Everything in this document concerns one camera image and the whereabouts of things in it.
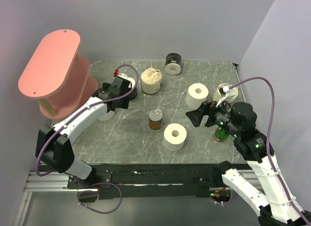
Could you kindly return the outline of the white toilet roll front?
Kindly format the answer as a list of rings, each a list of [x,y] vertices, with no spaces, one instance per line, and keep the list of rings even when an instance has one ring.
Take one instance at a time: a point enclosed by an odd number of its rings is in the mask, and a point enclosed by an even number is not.
[[[169,151],[180,150],[187,138],[187,131],[184,126],[178,123],[169,124],[164,130],[163,146]]]

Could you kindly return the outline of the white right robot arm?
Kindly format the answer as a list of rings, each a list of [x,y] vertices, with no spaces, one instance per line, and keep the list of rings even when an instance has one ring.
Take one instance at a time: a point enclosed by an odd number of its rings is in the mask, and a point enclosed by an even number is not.
[[[228,162],[213,167],[213,183],[233,189],[256,213],[261,226],[309,226],[311,213],[303,210],[282,178],[276,155],[267,137],[256,129],[252,105],[237,102],[227,110],[216,102],[203,102],[186,116],[194,127],[208,116],[206,127],[218,126],[234,139],[234,147],[257,176],[263,191],[245,180]]]

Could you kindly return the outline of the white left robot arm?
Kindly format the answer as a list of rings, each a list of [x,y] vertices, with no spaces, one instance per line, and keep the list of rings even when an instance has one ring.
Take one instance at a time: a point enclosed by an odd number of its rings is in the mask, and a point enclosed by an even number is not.
[[[43,126],[38,132],[36,164],[48,165],[52,171],[66,173],[79,179],[85,188],[96,182],[96,170],[78,159],[73,152],[75,140],[99,117],[117,108],[127,109],[135,84],[120,75],[112,83],[103,83],[86,103],[67,119],[53,127]]]

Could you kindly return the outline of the white toilet roll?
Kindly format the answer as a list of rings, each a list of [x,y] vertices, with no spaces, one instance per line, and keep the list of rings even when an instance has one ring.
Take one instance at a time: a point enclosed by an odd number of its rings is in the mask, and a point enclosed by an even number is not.
[[[184,126],[178,123],[169,124],[164,130],[163,146],[169,151],[180,150],[187,138],[187,131]]]
[[[201,83],[194,83],[188,88],[186,104],[193,109],[197,109],[204,102],[209,94],[208,88]]]
[[[115,112],[114,111],[109,111],[106,114],[101,115],[98,120],[104,122],[107,120],[110,120],[114,116]]]

